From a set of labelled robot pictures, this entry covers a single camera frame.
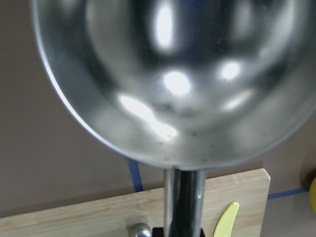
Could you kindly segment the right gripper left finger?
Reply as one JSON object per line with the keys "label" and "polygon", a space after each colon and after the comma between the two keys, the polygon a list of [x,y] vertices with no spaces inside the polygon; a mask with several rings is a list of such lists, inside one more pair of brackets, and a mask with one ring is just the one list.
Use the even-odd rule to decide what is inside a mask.
{"label": "right gripper left finger", "polygon": [[164,237],[163,227],[154,227],[152,229],[152,237]]}

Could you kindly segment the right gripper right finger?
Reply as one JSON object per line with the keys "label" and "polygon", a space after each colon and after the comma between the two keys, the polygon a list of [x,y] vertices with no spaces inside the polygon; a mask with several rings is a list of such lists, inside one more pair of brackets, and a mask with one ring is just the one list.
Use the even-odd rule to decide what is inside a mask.
{"label": "right gripper right finger", "polygon": [[205,237],[205,233],[204,233],[203,228],[200,229],[200,235],[199,235],[199,237]]}

